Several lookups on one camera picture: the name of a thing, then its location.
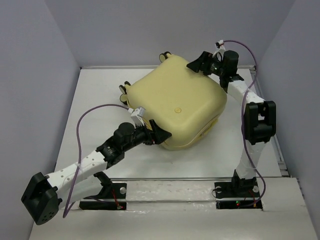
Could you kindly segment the yellow hard-shell suitcase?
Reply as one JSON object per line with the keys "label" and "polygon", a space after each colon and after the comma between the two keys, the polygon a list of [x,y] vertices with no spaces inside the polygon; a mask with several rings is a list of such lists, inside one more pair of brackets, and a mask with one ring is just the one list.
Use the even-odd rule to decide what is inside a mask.
{"label": "yellow hard-shell suitcase", "polygon": [[154,120],[171,133],[164,148],[186,149],[212,129],[225,109],[227,94],[210,77],[187,68],[184,58],[167,51],[159,59],[160,65],[146,76],[120,85],[119,99],[132,109],[143,107],[147,127]]}

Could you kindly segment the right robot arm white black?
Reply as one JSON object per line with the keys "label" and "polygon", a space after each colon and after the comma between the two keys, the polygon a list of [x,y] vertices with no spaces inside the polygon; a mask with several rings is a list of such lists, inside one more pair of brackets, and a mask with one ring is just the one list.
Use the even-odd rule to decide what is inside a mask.
{"label": "right robot arm white black", "polygon": [[233,50],[204,51],[186,66],[205,76],[216,75],[221,88],[241,104],[243,152],[228,182],[216,182],[215,197],[243,198],[259,193],[257,167],[266,143],[276,134],[276,103],[259,97],[238,74],[239,54]]}

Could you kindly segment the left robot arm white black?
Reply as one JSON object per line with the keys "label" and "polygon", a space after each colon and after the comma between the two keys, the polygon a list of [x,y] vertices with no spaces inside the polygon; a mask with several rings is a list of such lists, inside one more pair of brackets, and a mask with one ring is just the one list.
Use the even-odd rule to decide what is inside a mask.
{"label": "left robot arm white black", "polygon": [[145,144],[160,145],[172,133],[150,120],[151,129],[145,125],[134,126],[123,122],[102,145],[88,156],[59,170],[44,175],[33,175],[21,197],[36,225],[50,221],[60,209],[67,209],[71,202],[82,198],[110,194],[112,182],[104,173],[125,157],[125,152]]}

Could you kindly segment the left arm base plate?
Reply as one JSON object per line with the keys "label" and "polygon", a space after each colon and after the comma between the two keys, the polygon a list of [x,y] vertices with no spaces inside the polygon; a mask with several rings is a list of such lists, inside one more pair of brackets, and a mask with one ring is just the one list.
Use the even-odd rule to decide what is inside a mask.
{"label": "left arm base plate", "polygon": [[102,190],[98,195],[89,196],[79,202],[81,210],[125,211],[127,209],[127,183],[113,182],[110,190]]}

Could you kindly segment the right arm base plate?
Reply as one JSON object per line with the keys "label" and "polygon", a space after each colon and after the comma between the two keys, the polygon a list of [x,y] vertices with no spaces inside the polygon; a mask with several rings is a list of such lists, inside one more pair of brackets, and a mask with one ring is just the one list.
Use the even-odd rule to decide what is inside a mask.
{"label": "right arm base plate", "polygon": [[211,191],[218,210],[263,209],[258,183],[235,189],[230,181],[214,183]]}

